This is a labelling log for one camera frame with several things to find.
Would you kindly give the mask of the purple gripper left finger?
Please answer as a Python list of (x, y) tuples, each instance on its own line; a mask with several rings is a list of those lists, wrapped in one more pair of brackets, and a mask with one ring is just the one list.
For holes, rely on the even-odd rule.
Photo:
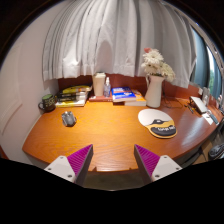
[(90, 144), (77, 152), (72, 153), (68, 157), (57, 157), (45, 168), (45, 171), (82, 186), (87, 175), (92, 156), (93, 145)]

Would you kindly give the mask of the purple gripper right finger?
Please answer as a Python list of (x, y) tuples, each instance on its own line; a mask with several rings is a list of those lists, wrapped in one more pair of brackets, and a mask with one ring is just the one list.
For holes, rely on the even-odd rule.
[(134, 156), (144, 183), (151, 183), (181, 170), (168, 155), (158, 156), (150, 150), (134, 145)]

